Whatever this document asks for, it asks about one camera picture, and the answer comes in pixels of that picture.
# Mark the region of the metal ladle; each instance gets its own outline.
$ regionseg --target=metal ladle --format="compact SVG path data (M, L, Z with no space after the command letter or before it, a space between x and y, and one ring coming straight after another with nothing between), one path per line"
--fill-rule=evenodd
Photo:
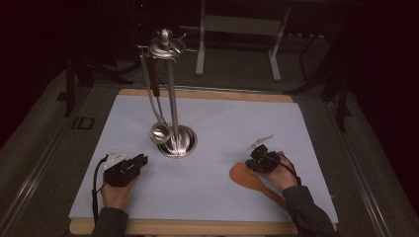
M159 145L159 144L163 144L167 142L170 139L171 130L170 130L170 126L167 124L167 122L163 118L163 113L162 113L160 101L158 98L160 96L160 90L157 85L157 78L156 78L157 74L155 73L155 69L154 69L154 65L152 61L153 57L152 55L150 55L150 57L148 58L149 59L147 59L143 51L143 48L140 48L140 60L141 60L142 73L144 75L145 87L147 88L147 93L148 93L148 98L150 99L151 108L153 109L154 115L157 117L157 123L151 127L149 136L152 142ZM153 98L151 96L151 90L150 90L151 82L150 82L150 75L148 74L149 69L151 72L151 76L153 77L153 82L155 82L153 83L155 84L155 86L153 86L152 88L153 88L153 94L157 98L160 114L157 112L154 106Z

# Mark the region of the cable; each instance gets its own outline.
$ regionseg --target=cable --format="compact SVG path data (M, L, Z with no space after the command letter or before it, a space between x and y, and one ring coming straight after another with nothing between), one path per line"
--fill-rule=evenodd
M92 190L92 210L93 210L93 217L95 218L95 223L99 217L99 210L98 210L98 191L96 191L96 181L98 176L99 167L101 167L102 163L105 163L108 159L108 155L105 156L102 160L99 161L98 165L95 169L95 175L93 176L93 190Z

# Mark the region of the round metal base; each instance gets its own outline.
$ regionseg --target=round metal base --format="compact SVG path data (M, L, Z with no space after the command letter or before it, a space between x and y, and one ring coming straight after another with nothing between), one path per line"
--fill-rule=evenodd
M179 137L178 142L176 142L173 136L173 126L170 128L172 129L170 139L163 144L157 145L160 152L170 158L182 158L191 154L197 147L198 142L195 132L187 126L179 125Z

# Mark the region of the gray sleeve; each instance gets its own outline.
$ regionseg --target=gray sleeve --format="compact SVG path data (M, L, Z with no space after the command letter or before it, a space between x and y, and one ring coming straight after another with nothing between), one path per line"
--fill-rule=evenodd
M329 216L318 207L306 186L294 186L283 191L287 210L293 219L298 237L338 236Z
M126 235L128 215L121 209L102 208L92 236L119 237Z

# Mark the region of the floor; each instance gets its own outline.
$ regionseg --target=floor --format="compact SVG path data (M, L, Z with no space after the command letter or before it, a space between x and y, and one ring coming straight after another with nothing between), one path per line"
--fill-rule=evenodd
M274 82L266 50L208 47L205 74L195 76L196 53L186 51L175 66L180 88L282 94L304 83L298 57L306 39L286 37L278 54L283 81ZM327 43L318 39L304 56L307 74L318 66ZM157 72L165 82L163 65ZM64 118L65 72L50 82L24 122L1 150L1 236L73 236L68 212L122 88L141 88L139 71L120 85L97 73L92 88L77 85L73 113ZM386 161L385 154L356 102L349 95L342 133L335 103L319 97L323 85L293 99L300 105L329 192L342 236L419 236L419 219ZM76 117L95 118L92 129L71 129Z

